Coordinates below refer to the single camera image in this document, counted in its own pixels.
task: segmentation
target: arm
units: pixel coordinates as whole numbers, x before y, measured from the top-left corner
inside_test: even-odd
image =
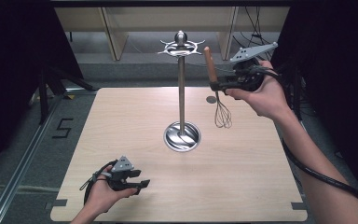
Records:
[[[99,175],[98,179],[106,179],[106,176]],[[118,200],[128,198],[136,193],[137,189],[112,190],[106,181],[98,180],[92,186],[86,204],[72,220],[72,224],[91,223],[98,215],[108,211]]]
[[[260,64],[272,68],[268,62]],[[303,164],[348,184],[302,128],[285,101],[281,85],[273,77],[266,77],[257,91],[231,89],[226,90],[226,93],[246,101],[258,115],[272,119],[281,128],[282,137],[290,151]],[[358,223],[357,198],[302,171],[299,173],[311,212],[318,223]]]

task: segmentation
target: metal stand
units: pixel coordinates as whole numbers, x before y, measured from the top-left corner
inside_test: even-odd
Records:
[[[164,141],[167,146],[179,152],[186,152],[194,149],[200,143],[200,130],[196,125],[185,121],[185,56],[190,54],[201,54],[197,52],[198,44],[187,41],[187,34],[179,31],[175,35],[175,41],[165,44],[164,51],[171,56],[177,57],[179,68],[179,122],[168,126],[164,133]]]

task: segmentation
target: right hand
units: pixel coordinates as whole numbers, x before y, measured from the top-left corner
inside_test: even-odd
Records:
[[[267,61],[260,61],[261,66],[272,69],[272,64]],[[286,103],[281,84],[274,77],[265,76],[260,88],[256,91],[243,91],[240,89],[228,89],[226,94],[235,99],[242,99],[259,116],[270,119],[277,119],[282,112],[290,110]]]

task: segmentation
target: cable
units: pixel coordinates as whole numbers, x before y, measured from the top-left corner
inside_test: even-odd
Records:
[[[238,41],[237,38],[235,38],[235,35],[233,35],[232,38],[240,45],[241,48],[245,48],[245,46],[242,43],[240,43],[240,41]]]
[[[250,40],[250,39],[249,39],[248,37],[246,37],[242,32],[240,32],[240,34],[242,35],[242,37],[243,37],[244,39],[246,39],[246,40],[249,41],[250,43],[256,44],[257,46],[261,46],[261,44],[256,43],[256,42]]]
[[[270,44],[266,39],[263,38],[263,36],[261,35],[261,26],[260,26],[260,7],[256,7],[255,10],[256,10],[256,21],[254,23],[249,11],[248,11],[248,8],[245,7],[245,10],[246,10],[246,14],[248,15],[248,18],[254,28],[253,30],[253,33],[252,33],[252,37],[251,39],[249,40],[248,38],[246,38],[244,35],[242,35],[243,37],[245,37],[246,39],[249,40],[249,43],[248,43],[248,48],[250,47],[250,43],[254,43],[252,40],[253,40],[253,37],[257,37],[260,39],[261,41],[261,45],[265,45],[265,42]],[[271,56],[271,54],[269,52],[266,52],[266,56],[269,60]]]
[[[261,57],[260,55],[257,55],[256,57],[257,57],[258,59],[260,59],[261,61],[265,61],[265,60],[266,60],[265,58]]]
[[[92,177],[90,177],[86,183],[84,183],[79,190],[83,190],[84,188],[86,188],[86,192],[84,193],[84,202],[83,204],[86,203],[89,195],[90,195],[90,192],[91,192],[91,189],[92,189],[92,186],[94,186],[94,183],[97,182],[97,180],[101,180],[101,179],[98,179],[98,176],[103,172],[103,170],[108,167],[109,165],[112,165],[114,166],[115,164],[117,163],[117,160],[114,160],[114,161],[110,161],[108,162],[105,166],[103,166],[99,171],[95,172]]]
[[[347,184],[344,184],[336,179],[333,179],[331,177],[328,177],[326,175],[322,175],[312,169],[310,169],[309,167],[305,166],[303,163],[301,163],[290,151],[289,147],[286,145],[286,143],[284,142],[284,140],[282,140],[282,145],[283,145],[283,150],[284,153],[286,154],[286,156],[290,159],[290,161],[292,161],[296,167],[298,167],[300,170],[302,170],[303,172],[305,172],[306,174],[315,177],[318,180],[323,181],[326,184],[329,184],[333,187],[339,188],[339,189],[343,189],[345,191],[347,191],[348,193],[352,194],[354,197],[356,197],[358,199],[358,189],[355,189]]]
[[[295,181],[297,182],[297,184],[302,188],[301,181],[298,179],[298,177],[295,175],[295,173],[293,173],[293,177],[295,178]]]
[[[302,109],[304,109],[304,107],[301,107],[301,108],[300,108],[301,114],[304,114],[304,115],[307,115],[307,116],[313,117],[313,118],[317,118],[317,117],[318,117],[318,115],[316,115],[315,113],[314,113],[314,114],[311,114],[311,113],[309,113],[309,112],[305,112],[305,111],[302,110]]]

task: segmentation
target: wrist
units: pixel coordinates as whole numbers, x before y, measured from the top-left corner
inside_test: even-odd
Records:
[[[80,210],[71,224],[91,223],[100,213],[92,206],[85,206]]]
[[[295,113],[293,113],[292,109],[290,109],[289,106],[279,109],[278,113],[276,113],[272,117],[272,120],[279,126],[284,126],[285,124],[293,124],[294,121],[298,121]]]

